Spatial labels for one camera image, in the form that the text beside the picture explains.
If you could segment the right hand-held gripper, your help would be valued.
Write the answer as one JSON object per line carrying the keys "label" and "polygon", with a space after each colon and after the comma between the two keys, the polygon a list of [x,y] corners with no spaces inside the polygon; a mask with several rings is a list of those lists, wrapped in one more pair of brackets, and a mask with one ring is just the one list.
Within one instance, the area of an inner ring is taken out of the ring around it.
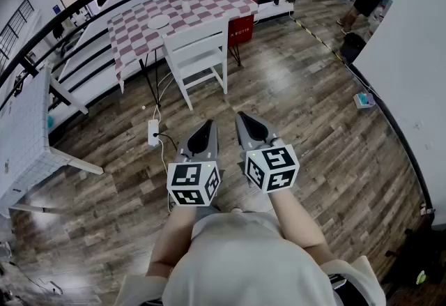
{"label": "right hand-held gripper", "polygon": [[264,194],[291,188],[300,168],[292,145],[285,144],[277,129],[260,116],[238,112],[235,122],[249,183]]}

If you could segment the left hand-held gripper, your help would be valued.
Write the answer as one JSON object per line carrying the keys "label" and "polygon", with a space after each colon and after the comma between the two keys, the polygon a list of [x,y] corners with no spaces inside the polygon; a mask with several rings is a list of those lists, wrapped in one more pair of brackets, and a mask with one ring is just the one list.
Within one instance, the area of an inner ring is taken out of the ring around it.
{"label": "left hand-held gripper", "polygon": [[211,205],[222,181],[217,123],[209,119],[192,128],[180,139],[177,152],[168,166],[170,197],[177,206]]}

